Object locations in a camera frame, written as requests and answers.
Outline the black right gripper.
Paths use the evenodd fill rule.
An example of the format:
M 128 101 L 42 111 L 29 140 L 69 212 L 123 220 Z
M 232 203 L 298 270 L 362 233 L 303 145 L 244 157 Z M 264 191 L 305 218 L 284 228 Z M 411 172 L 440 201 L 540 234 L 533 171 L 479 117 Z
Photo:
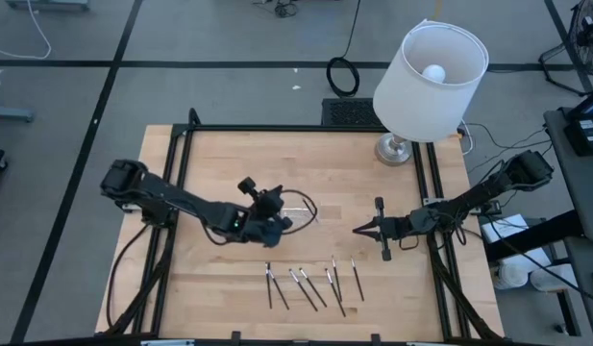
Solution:
M 382 245 L 382 260 L 391 260 L 391 251 L 388 240 L 400 240 L 408 235 L 409 222 L 406 217 L 390 217 L 384 214 L 383 197 L 375 198 L 375 208 L 377 216 L 370 222 L 354 228 L 353 234 L 363 235 L 377 240 Z

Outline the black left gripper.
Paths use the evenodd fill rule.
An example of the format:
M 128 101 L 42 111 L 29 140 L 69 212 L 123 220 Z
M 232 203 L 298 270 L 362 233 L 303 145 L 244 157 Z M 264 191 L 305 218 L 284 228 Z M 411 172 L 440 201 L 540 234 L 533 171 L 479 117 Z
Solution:
M 264 247 L 276 246 L 283 231 L 293 225 L 289 217 L 280 216 L 284 206 L 281 198 L 283 187 L 278 185 L 270 190 L 257 191 L 256 183 L 250 177 L 246 177 L 237 187 L 253 199 L 253 204 L 247 208 L 247 216 L 240 232 L 242 240 L 261 243 Z

